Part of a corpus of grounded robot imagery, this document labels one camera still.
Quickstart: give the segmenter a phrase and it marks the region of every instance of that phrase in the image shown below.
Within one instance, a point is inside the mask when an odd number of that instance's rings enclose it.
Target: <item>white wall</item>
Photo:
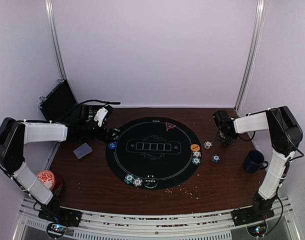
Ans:
[[[0,0],[0,124],[5,117],[43,119],[38,97],[56,86],[59,73],[45,2]],[[37,173],[53,143],[31,144],[26,162]],[[10,239],[23,194],[0,171],[0,240]]]
[[[242,114],[287,105],[302,127],[300,149],[305,153],[305,0],[269,0],[254,73]],[[271,157],[268,132],[258,132],[254,143]],[[305,157],[291,164],[280,189],[288,195],[305,239]]]
[[[257,0],[56,0],[53,7],[78,101],[234,106]]]

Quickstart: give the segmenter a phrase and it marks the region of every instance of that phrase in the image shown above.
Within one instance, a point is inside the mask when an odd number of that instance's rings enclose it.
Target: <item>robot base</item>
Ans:
[[[233,223],[235,226],[240,226],[240,225],[244,225],[244,224],[251,224],[257,221],[261,221],[264,220],[263,217],[261,218],[257,218],[254,219],[252,217],[252,215],[254,214],[254,208],[251,207],[247,207],[247,208],[243,208],[243,209],[237,209],[231,212],[232,215],[232,219],[233,219]],[[268,210],[266,212],[266,219],[268,218],[272,218],[273,216],[275,216],[274,211],[273,210]]]
[[[68,223],[68,227],[78,227],[79,223],[81,221],[82,213],[80,211],[71,210],[67,208],[60,208],[60,215],[65,218],[62,221],[59,221],[58,223],[60,225],[65,226],[65,223]],[[38,217],[41,219],[45,219],[50,222],[57,222],[57,220],[54,218],[52,214],[50,214],[48,211],[41,209],[41,211],[38,214]]]

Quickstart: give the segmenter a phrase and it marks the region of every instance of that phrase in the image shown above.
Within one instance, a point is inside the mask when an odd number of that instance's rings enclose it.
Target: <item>black circular mat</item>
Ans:
[[[126,123],[119,130],[118,140],[107,145],[106,159],[125,184],[170,188],[187,180],[201,162],[194,155],[201,153],[198,137],[178,121],[144,117]]]

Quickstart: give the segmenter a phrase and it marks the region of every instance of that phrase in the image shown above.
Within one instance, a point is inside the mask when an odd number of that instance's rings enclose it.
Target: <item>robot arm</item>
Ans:
[[[224,147],[235,145],[238,134],[269,130],[272,158],[264,181],[253,198],[250,213],[253,220],[259,219],[269,213],[277,197],[278,188],[287,175],[289,163],[303,139],[302,129],[287,106],[236,119],[229,117],[224,110],[217,111],[212,116],[218,127],[216,139]]]
[[[88,112],[99,108],[96,121]],[[42,123],[16,121],[6,117],[0,126],[0,168],[18,186],[42,206],[39,217],[64,226],[79,225],[81,212],[60,207],[59,199],[45,187],[27,166],[24,158],[24,144],[35,142],[63,142],[96,136],[107,142],[118,138],[119,133],[106,131],[104,125],[113,108],[109,105],[81,105],[70,115],[71,122]]]

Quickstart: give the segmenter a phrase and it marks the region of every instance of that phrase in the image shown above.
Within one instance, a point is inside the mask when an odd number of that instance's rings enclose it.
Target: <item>metal frame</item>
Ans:
[[[255,59],[256,51],[258,49],[259,40],[263,27],[264,11],[265,11],[265,0],[257,0],[257,11],[254,19],[248,59],[246,63],[246,68],[243,73],[243,78],[242,78],[239,94],[237,97],[237,101],[234,106],[234,109],[237,113],[241,111],[241,106],[243,104],[243,100],[245,99],[247,88],[251,80],[254,59]]]
[[[38,218],[38,212],[33,209],[34,203],[30,198],[23,200],[12,232],[12,240],[22,239],[25,226],[42,231],[46,229],[49,222]],[[288,197],[282,198],[282,203],[291,237],[293,240],[300,240]],[[271,219],[279,218],[281,205],[278,200],[273,203],[272,209],[275,216]],[[234,226],[232,211],[233,209],[178,215],[124,215],[82,210],[79,227],[69,227],[65,236],[78,240],[231,240],[232,230],[246,227]]]
[[[64,62],[63,62],[61,49],[59,47],[59,41],[58,41],[58,35],[57,35],[57,29],[56,29],[56,23],[55,23],[55,15],[54,15],[54,9],[53,9],[53,1],[45,0],[45,5],[46,5],[46,13],[47,13],[50,32],[51,32],[51,36],[52,36],[52,43],[53,43],[53,47],[54,47],[58,70],[59,70],[61,79],[66,80],[67,76],[66,76],[66,71],[64,68]]]

